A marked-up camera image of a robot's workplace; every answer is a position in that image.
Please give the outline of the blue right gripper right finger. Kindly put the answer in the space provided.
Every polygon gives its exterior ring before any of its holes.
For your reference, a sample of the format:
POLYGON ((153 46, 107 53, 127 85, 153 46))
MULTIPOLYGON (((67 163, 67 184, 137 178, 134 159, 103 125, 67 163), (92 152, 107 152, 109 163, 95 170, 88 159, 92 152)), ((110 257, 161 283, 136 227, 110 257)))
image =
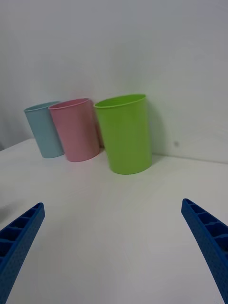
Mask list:
POLYGON ((181 213, 206 260, 224 303, 228 302, 228 227, 189 199, 181 213))

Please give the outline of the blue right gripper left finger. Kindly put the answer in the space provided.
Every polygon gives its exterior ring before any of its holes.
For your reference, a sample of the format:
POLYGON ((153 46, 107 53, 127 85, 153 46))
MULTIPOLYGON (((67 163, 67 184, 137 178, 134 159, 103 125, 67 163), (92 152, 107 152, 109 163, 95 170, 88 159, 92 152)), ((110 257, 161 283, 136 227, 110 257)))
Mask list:
POLYGON ((0 231, 0 303, 6 303, 44 218, 40 202, 0 231))

